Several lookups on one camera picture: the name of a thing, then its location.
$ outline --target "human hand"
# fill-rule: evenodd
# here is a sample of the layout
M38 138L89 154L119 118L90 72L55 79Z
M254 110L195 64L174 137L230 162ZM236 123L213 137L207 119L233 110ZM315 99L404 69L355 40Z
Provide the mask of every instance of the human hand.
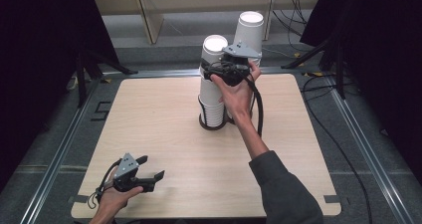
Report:
M99 209L90 224L112 223L114 216L127 205L127 201L143 191L141 186L134 187L126 192L117 191L112 186L115 172L116 168L111 172L108 181L105 183Z
M251 66L251 75L248 77L251 82L255 82L261 75L261 70L255 63L249 63ZM211 75L211 81L220 89L223 97L220 102L223 102L229 113L236 121L241 117L250 117L250 105L252 98L252 90L248 83L244 80L236 87L228 86L223 79L217 75Z

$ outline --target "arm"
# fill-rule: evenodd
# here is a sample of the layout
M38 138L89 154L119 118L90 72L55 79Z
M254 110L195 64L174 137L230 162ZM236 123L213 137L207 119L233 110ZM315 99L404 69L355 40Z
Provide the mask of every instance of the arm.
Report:
M251 64L252 78L256 81L261 71ZM269 151L256 132L249 114L252 91L243 81L236 87L227 86L212 75L211 80L223 95L221 102L233 116L248 152L250 166L261 186L267 223L322 223L322 213L314 197L303 184L287 171L273 151Z

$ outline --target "square tabletop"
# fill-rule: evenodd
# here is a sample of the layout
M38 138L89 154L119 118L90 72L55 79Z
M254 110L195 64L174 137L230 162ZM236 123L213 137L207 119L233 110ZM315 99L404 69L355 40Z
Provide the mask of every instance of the square tabletop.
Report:
M129 200L116 217L217 218L265 216L249 153L230 123L206 130L199 123L200 77L129 79L121 83L79 195L90 196L113 162L129 152L148 155L137 177L165 170L155 190ZM323 215L340 212L325 202L335 190L316 134L292 75L262 75L263 141L315 197ZM258 111L253 112L257 127ZM76 202L74 218L96 209Z

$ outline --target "paper cup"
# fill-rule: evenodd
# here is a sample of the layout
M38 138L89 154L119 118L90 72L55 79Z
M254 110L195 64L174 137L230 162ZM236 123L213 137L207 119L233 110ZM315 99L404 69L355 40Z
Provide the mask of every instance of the paper cup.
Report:
M213 82L201 79L199 97L204 105L211 107L219 105L221 96L220 89Z
M200 122L204 128L208 129L218 129L225 124L225 109L224 105L220 104L218 106L209 107L204 105L201 102L201 99L198 99L200 105Z
M239 16L233 44L245 43L262 55L264 17L258 12L244 12ZM261 59L249 59L260 65Z
M223 48L228 46L227 40L220 35L211 35L205 38L202 45L201 58L209 64L220 62L224 55Z

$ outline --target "gray floor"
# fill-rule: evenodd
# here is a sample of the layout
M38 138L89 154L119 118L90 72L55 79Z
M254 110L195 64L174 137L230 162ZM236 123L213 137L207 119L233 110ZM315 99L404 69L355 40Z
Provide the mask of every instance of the gray floor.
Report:
M239 14L240 12L166 15L159 39L155 45L147 43L138 16L105 17L105 23L119 59L124 66L139 71L140 76L177 74L198 68L201 46L206 36L219 34L231 41L234 37ZM302 31L303 26L296 24L295 29ZM266 49L263 51L263 71L292 73L298 81L298 86L302 88L304 83L310 79L303 73L317 71L317 61L320 55L306 62L299 69L279 69L279 66L292 61L293 59L290 57L298 51L289 44L289 38L296 48L309 49L309 47L299 44L298 36L294 34L289 36L286 29L273 17L269 40L263 43L263 47ZM78 193L105 123L104 121L93 120L93 118L103 116L102 113L96 112L96 108L101 102L112 103L118 85L124 79L121 75L116 74L115 70L107 66L102 66L102 68L108 74L107 77L110 80L99 84L96 82L87 83L89 88L94 89L94 91L87 109L83 112L75 135L70 140L69 150L65 152L60 170L57 176L53 178L53 185L47 190L45 199L41 202L43 205L36 215L35 223L73 223L71 216L72 198ZM352 83L352 79L346 79L346 82ZM325 78L312 80L308 88L319 86L326 86ZM325 223L369 222L368 207L363 189L345 161L345 157L341 154L340 147L362 180L369 197L373 223L400 223L397 221L391 205L387 202L388 198L385 198L382 188L380 188L358 148L332 94L333 92L329 88L306 92L306 99L309 99L310 108L338 142L338 145L336 145L317 123L316 118L310 114L342 207L338 216L326 217ZM394 187L397 188L409 216L412 217L414 223L422 223L421 185L416 181L388 136L379 132L382 125L367 105L365 98L359 94L356 86L346 86L346 101L388 177L393 181ZM39 188L46 169L52 165L52 160L55 160L56 151L61 147L75 113L80 111L77 109L77 104L77 90L70 90L63 97L61 105L47 123L49 129L40 133L34 141L21 165L1 193L0 223L21 222L28 205L30 205L32 196ZM109 107L108 104L101 105L102 110L109 110ZM237 223L246 222L245 220L237 220Z

